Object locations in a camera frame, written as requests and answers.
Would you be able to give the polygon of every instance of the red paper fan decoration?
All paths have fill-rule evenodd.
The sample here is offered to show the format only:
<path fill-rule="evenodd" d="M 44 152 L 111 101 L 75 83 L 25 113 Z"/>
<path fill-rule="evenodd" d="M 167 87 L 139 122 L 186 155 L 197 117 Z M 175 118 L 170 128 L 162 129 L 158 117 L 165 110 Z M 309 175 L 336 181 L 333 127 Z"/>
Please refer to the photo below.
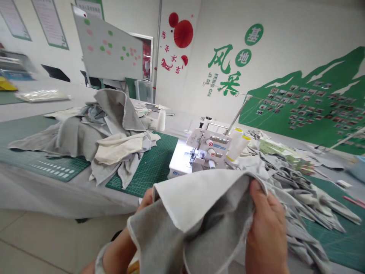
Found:
<path fill-rule="evenodd" d="M 186 48 L 193 40 L 193 26 L 188 20 L 179 22 L 174 31 L 175 44 L 179 48 Z"/>
<path fill-rule="evenodd" d="M 176 27 L 176 25 L 179 22 L 179 16 L 177 13 L 171 13 L 170 16 L 168 17 L 168 23 L 170 24 L 171 27 Z"/>
<path fill-rule="evenodd" d="M 187 66 L 187 61 L 188 61 L 187 56 L 183 55 L 181 56 L 181 59 L 184 61 L 185 66 Z"/>

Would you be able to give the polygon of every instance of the pile of cloth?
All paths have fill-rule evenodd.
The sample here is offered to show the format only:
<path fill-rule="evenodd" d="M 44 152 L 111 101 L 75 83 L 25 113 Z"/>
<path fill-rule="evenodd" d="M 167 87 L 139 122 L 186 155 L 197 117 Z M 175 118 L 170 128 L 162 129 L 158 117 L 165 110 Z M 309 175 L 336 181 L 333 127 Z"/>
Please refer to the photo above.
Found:
<path fill-rule="evenodd" d="M 84 156 L 91 162 L 97 185 L 108 182 L 118 173 L 125 189 L 137 170 L 143 153 L 160 139 L 147 129 L 149 117 L 139 118 L 124 92 L 101 89 L 83 108 L 73 108 L 47 116 L 59 123 L 8 148 L 44 151 L 47 157 Z"/>

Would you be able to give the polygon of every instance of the person's hand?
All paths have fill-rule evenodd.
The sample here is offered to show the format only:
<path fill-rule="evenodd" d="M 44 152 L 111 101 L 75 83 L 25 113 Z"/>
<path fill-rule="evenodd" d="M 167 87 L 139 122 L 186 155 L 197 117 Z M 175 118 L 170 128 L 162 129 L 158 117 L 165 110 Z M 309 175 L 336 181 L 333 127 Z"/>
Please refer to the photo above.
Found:
<path fill-rule="evenodd" d="M 136 213 L 138 213 L 139 211 L 141 211 L 142 209 L 144 209 L 145 207 L 149 206 L 150 204 L 152 204 L 152 194 L 153 194 L 153 190 L 152 188 L 148 189 L 146 191 L 146 193 L 143 196 L 143 200 L 140 204 L 140 206 L 138 207 Z"/>
<path fill-rule="evenodd" d="M 253 180 L 250 194 L 256 207 L 246 243 L 247 274 L 288 274 L 285 212 L 280 202 Z"/>

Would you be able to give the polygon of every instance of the tiled floor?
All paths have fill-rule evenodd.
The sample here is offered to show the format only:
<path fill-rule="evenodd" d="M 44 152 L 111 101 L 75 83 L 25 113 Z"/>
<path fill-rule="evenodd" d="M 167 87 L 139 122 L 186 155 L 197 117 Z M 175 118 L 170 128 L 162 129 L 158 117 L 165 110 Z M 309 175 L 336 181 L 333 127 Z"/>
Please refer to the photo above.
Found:
<path fill-rule="evenodd" d="M 79 273 L 129 215 L 75 220 L 0 210 L 0 273 Z"/>

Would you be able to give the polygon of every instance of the green mountain mural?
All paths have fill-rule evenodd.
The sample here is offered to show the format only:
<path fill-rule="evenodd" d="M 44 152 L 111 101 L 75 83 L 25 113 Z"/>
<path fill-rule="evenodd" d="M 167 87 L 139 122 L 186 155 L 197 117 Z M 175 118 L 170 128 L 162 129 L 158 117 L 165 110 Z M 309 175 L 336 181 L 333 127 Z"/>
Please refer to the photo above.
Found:
<path fill-rule="evenodd" d="M 361 46 L 316 68 L 297 71 L 248 94 L 239 123 L 330 147 L 365 126 L 365 75 L 354 79 L 365 58 Z M 365 138 L 352 138 L 337 150 L 361 155 Z"/>

